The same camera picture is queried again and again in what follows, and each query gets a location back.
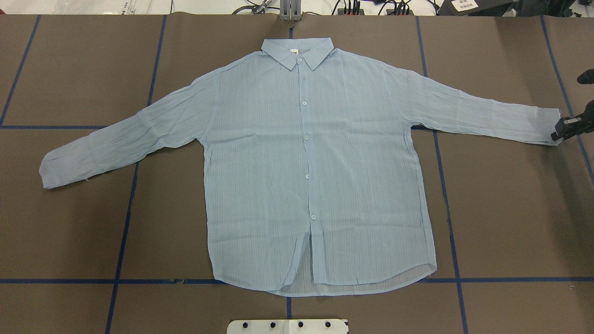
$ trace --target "light blue shirt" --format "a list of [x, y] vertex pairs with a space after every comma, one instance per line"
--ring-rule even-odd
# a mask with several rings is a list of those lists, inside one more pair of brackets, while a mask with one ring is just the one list
[[45, 188], [59, 187], [198, 140], [216, 279], [285, 296], [369, 294], [437, 269], [412, 126], [555, 145], [559, 117], [468, 95], [329, 38], [265, 40], [261, 52], [51, 151], [39, 172]]

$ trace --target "blue tape line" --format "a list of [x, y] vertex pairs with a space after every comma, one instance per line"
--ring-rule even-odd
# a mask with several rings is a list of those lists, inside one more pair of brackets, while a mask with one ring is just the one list
[[460, 280], [460, 269], [458, 267], [458, 256], [456, 253], [456, 242], [454, 240], [454, 228], [451, 224], [451, 214], [450, 214], [450, 202], [447, 198], [447, 190], [446, 190], [446, 179], [444, 178], [444, 170], [443, 164], [441, 161], [441, 151], [439, 141], [437, 139], [437, 131], [433, 130], [433, 141], [435, 142], [435, 153], [437, 154], [437, 166], [440, 170], [440, 179], [441, 179], [441, 191], [443, 193], [444, 201], [445, 201], [445, 210], [447, 212], [447, 225], [450, 229], [450, 247], [451, 247], [451, 258], [454, 263], [454, 274], [456, 275], [456, 288], [458, 290], [458, 303], [460, 304], [460, 315], [462, 316], [462, 329], [464, 334], [468, 334], [468, 323], [466, 321], [466, 307], [464, 306], [464, 295], [462, 293], [462, 283]]
[[[421, 21], [419, 17], [415, 17], [416, 20], [416, 31], [417, 35], [419, 36], [419, 48], [421, 52], [421, 62], [423, 65], [423, 75], [429, 77], [427, 73], [427, 64], [425, 62], [425, 49], [423, 47], [423, 37], [421, 33]], [[450, 229], [450, 247], [451, 247], [451, 257], [454, 263], [454, 274], [456, 275], [456, 288], [458, 290], [458, 302], [460, 304], [460, 315], [462, 317], [462, 329], [464, 334], [468, 334], [468, 324], [466, 322], [466, 307], [464, 306], [464, 296], [462, 294], [462, 284], [460, 283], [460, 270], [458, 268], [458, 257], [456, 255], [456, 243], [454, 240], [454, 229], [451, 224], [451, 214], [450, 214], [450, 203], [447, 198], [447, 190], [446, 190], [446, 181], [444, 178], [444, 171], [443, 171], [443, 164], [441, 163], [441, 152], [440, 152], [440, 145], [437, 139], [437, 131], [433, 130], [433, 141], [435, 142], [435, 153], [437, 154], [437, 166], [440, 170], [440, 179], [441, 179], [441, 191], [443, 193], [444, 201], [445, 201], [445, 209], [447, 211], [447, 223]]]
[[118, 267], [115, 271], [115, 279], [119, 279], [122, 273], [122, 263], [124, 262], [124, 251], [126, 249], [126, 241], [128, 240], [128, 228], [130, 226], [130, 217], [132, 216], [132, 201], [136, 193], [136, 183], [138, 181], [138, 165], [134, 166], [134, 177], [132, 178], [132, 189], [130, 190], [130, 198], [128, 200], [128, 211], [126, 212], [126, 222], [124, 223], [124, 233], [122, 234], [122, 243], [119, 246]]
[[109, 332], [111, 331], [111, 322], [113, 320], [113, 311], [115, 310], [115, 298], [117, 295], [118, 295], [118, 284], [116, 283], [113, 285], [112, 298], [111, 298], [111, 301], [109, 302], [108, 322], [105, 325], [105, 334], [109, 334]]
[[[546, 48], [549, 50], [549, 56], [551, 57], [551, 63], [553, 64], [553, 70], [555, 70], [555, 75], [557, 76], [557, 81], [559, 82], [559, 86], [561, 87], [561, 94], [563, 95], [563, 99], [565, 100], [565, 105], [567, 107], [567, 112], [571, 117], [574, 117], [573, 110], [571, 109], [571, 104], [569, 103], [569, 97], [567, 97], [567, 92], [565, 91], [565, 85], [563, 85], [563, 80], [561, 79], [561, 74], [559, 73], [559, 69], [557, 68], [557, 62], [555, 61], [555, 56], [553, 55], [553, 50], [551, 48], [551, 42], [549, 40], [549, 34], [546, 30], [545, 24], [545, 17], [541, 15], [541, 26], [542, 32], [545, 35], [545, 42]], [[582, 137], [577, 135], [577, 142], [579, 143], [580, 150], [582, 151], [582, 156], [586, 161], [586, 168], [588, 170], [588, 174], [590, 175], [590, 181], [594, 185], [594, 172], [592, 171], [592, 165], [590, 164], [590, 157], [588, 157], [588, 153], [584, 146], [584, 142], [582, 141]]]
[[287, 319], [293, 319], [293, 302], [291, 297], [287, 297]]
[[416, 20], [416, 34], [419, 36], [419, 49], [421, 50], [421, 63], [423, 64], [423, 75], [427, 75], [427, 63], [425, 62], [425, 49], [423, 48], [423, 36], [421, 35], [421, 21], [418, 16], [415, 16]]
[[114, 284], [114, 279], [1, 278], [0, 284]]
[[[478, 277], [423, 278], [419, 283], [521, 283], [521, 282], [594, 282], [594, 276], [567, 277]], [[191, 284], [227, 283], [217, 279], [78, 279], [78, 278], [0, 278], [0, 284]]]
[[167, 15], [163, 15], [163, 22], [161, 22], [161, 34], [159, 35], [159, 44], [157, 45], [157, 55], [154, 58], [153, 78], [150, 82], [150, 90], [148, 91], [147, 106], [153, 103], [154, 82], [157, 80], [157, 69], [159, 68], [159, 58], [161, 57], [161, 47], [163, 46], [163, 35], [165, 34], [165, 23], [167, 22]]
[[450, 247], [451, 247], [451, 257], [454, 262], [454, 274], [456, 278], [460, 278], [460, 269], [458, 267], [458, 256], [456, 253], [456, 242], [454, 240], [454, 228], [451, 224], [451, 214], [450, 214], [450, 202], [448, 201], [447, 197], [447, 189], [446, 189], [446, 179], [444, 178], [444, 168], [443, 163], [441, 161], [441, 150], [439, 139], [437, 138], [437, 131], [433, 130], [433, 142], [435, 143], [435, 153], [437, 154], [437, 166], [440, 170], [440, 180], [441, 180], [441, 192], [444, 197], [445, 201], [445, 211], [447, 213], [447, 225], [450, 229]]
[[29, 49], [31, 48], [31, 44], [33, 43], [33, 38], [35, 37], [35, 32], [37, 31], [37, 27], [39, 25], [39, 20], [41, 20], [41, 15], [38, 15], [37, 19], [35, 20], [35, 25], [33, 26], [33, 30], [31, 31], [31, 36], [29, 36], [29, 42], [27, 43], [27, 47], [25, 48], [25, 52], [23, 53], [23, 58], [21, 58], [21, 63], [18, 65], [17, 73], [14, 76], [14, 80], [12, 81], [10, 92], [8, 93], [6, 103], [4, 104], [4, 109], [2, 110], [2, 115], [0, 116], [0, 125], [2, 125], [2, 123], [4, 122], [4, 118], [6, 117], [6, 113], [8, 112], [8, 106], [10, 105], [10, 100], [12, 100], [12, 94], [14, 94], [14, 90], [17, 88], [17, 81], [18, 78], [21, 76], [21, 71], [23, 70], [25, 59], [27, 59]]
[[227, 284], [218, 279], [184, 279], [184, 284]]
[[[153, 91], [154, 91], [154, 83], [157, 79], [157, 70], [159, 67], [159, 56], [161, 54], [161, 46], [163, 45], [163, 35], [165, 33], [165, 22], [167, 22], [167, 15], [163, 15], [163, 21], [161, 23], [161, 33], [159, 34], [159, 44], [157, 46], [157, 55], [154, 59], [154, 68], [153, 68], [153, 78], [151, 79], [150, 90], [148, 91], [148, 101], [147, 106], [150, 106], [153, 103]], [[113, 311], [115, 309], [115, 300], [118, 296], [118, 280], [120, 278], [120, 274], [122, 272], [122, 262], [124, 261], [124, 251], [126, 249], [126, 240], [128, 239], [128, 228], [130, 226], [130, 217], [132, 216], [132, 201], [134, 201], [134, 193], [136, 192], [136, 183], [138, 180], [138, 166], [140, 162], [136, 163], [134, 167], [134, 177], [132, 179], [132, 189], [130, 191], [130, 200], [128, 201], [128, 211], [126, 212], [126, 222], [124, 224], [124, 233], [122, 234], [122, 243], [119, 248], [119, 256], [118, 256], [118, 267], [116, 268], [115, 272], [115, 279], [116, 282], [113, 284], [113, 291], [112, 291], [112, 300], [109, 304], [109, 312], [108, 312], [108, 320], [107, 324], [105, 325], [105, 334], [109, 334], [111, 330], [111, 323], [113, 319]]]
[[493, 277], [461, 278], [461, 283], [516, 283], [516, 282], [594, 282], [594, 277]]
[[98, 130], [107, 125], [0, 125], [0, 129], [21, 130]]

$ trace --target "shirt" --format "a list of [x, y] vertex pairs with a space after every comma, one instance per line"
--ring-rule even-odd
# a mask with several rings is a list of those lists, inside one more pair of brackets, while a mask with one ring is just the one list
[[265, 40], [49, 152], [40, 174], [45, 188], [58, 187], [198, 140], [216, 279], [284, 296], [368, 294], [437, 269], [412, 126], [555, 145], [559, 118], [335, 49], [329, 38]]

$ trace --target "sticker label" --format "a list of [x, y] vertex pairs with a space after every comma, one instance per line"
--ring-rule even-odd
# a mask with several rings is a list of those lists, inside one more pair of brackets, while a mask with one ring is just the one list
[[124, 2], [124, 7], [122, 8], [122, 15], [132, 15], [136, 12], [136, 0], [129, 0]]
[[454, 5], [454, 8], [459, 12], [473, 10], [479, 7], [475, 0], [454, 0], [451, 4]]

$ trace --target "striped fabric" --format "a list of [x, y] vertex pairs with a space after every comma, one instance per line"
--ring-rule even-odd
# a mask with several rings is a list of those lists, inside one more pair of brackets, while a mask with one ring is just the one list
[[413, 125], [533, 144], [558, 109], [468, 95], [326, 39], [265, 40], [136, 115], [48, 153], [54, 188], [204, 146], [214, 277], [285, 296], [369, 294], [437, 269]]

